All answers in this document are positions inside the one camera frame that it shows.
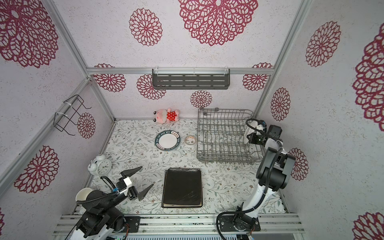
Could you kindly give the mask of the round white plate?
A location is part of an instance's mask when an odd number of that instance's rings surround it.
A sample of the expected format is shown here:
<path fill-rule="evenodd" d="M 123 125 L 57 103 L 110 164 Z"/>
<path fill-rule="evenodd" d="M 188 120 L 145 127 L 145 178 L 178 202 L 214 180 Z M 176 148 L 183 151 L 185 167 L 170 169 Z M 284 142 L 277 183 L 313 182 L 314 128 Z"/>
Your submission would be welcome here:
<path fill-rule="evenodd" d="M 162 151 L 172 151 L 181 143 L 181 137 L 178 132 L 166 130 L 159 133 L 155 138 L 155 146 Z"/>
<path fill-rule="evenodd" d="M 245 130 L 245 133 L 244 133 L 244 138 L 243 138 L 243 143 L 244 144 L 248 144 L 249 143 L 249 139 L 247 138 L 248 135 L 254 133 L 255 130 L 250 128 L 250 127 L 246 127 L 246 130 Z"/>

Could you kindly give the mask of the black square plate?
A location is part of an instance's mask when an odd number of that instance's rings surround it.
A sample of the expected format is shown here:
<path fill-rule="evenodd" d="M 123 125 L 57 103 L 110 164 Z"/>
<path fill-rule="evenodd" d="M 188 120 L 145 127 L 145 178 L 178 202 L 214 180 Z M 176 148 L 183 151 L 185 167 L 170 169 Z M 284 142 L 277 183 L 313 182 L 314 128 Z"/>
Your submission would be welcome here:
<path fill-rule="evenodd" d="M 162 203 L 199 204 L 203 202 L 200 169 L 170 168 L 165 171 Z"/>
<path fill-rule="evenodd" d="M 203 206 L 203 202 L 199 204 L 166 204 L 162 203 L 162 208 L 201 208 Z"/>

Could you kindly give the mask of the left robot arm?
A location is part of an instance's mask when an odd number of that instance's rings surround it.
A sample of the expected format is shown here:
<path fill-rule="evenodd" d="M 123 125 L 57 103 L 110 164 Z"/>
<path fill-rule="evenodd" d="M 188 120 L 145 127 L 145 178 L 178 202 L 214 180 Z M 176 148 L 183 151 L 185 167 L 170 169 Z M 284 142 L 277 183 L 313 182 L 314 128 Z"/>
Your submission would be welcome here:
<path fill-rule="evenodd" d="M 117 183 L 113 183 L 107 176 L 100 179 L 108 184 L 111 192 L 100 190 L 82 189 L 78 192 L 76 204 L 86 211 L 67 234 L 67 240 L 106 240 L 113 233 L 124 233 L 126 240 L 129 233 L 139 230 L 140 217 L 126 217 L 117 205 L 125 200 L 143 200 L 149 190 L 154 186 L 149 185 L 138 192 L 131 181 L 131 177 L 143 167 L 128 169 L 121 172 Z"/>

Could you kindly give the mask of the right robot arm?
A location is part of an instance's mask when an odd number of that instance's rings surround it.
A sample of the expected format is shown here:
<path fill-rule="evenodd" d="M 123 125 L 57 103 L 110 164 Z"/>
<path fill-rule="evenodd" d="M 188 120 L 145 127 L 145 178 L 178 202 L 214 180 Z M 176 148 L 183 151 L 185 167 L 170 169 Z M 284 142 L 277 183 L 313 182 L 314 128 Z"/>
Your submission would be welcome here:
<path fill-rule="evenodd" d="M 267 126 L 262 120 L 247 119 L 245 141 L 265 148 L 264 157 L 256 173 L 258 185 L 243 203 L 241 211 L 250 218 L 257 218 L 263 204 L 280 189 L 284 189 L 291 177 L 296 157 L 289 154 L 280 138 L 283 130 L 276 125 Z"/>

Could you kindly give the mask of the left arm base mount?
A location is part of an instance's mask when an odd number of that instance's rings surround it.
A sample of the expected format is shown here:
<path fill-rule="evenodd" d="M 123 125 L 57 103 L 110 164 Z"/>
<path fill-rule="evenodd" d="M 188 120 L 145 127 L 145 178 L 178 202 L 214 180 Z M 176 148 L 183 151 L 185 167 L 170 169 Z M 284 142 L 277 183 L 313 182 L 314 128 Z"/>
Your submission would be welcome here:
<path fill-rule="evenodd" d="M 126 216 L 124 219 L 123 233 L 137 233 L 139 231 L 141 217 Z"/>

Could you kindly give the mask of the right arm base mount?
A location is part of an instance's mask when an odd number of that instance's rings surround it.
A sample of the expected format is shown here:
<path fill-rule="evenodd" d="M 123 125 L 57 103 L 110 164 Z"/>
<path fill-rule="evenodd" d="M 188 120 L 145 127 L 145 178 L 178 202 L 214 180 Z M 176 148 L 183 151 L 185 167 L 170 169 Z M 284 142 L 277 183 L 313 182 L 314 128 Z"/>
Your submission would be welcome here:
<path fill-rule="evenodd" d="M 221 232 L 259 232 L 261 226 L 258 218 L 245 214 L 221 215 L 217 218 Z"/>

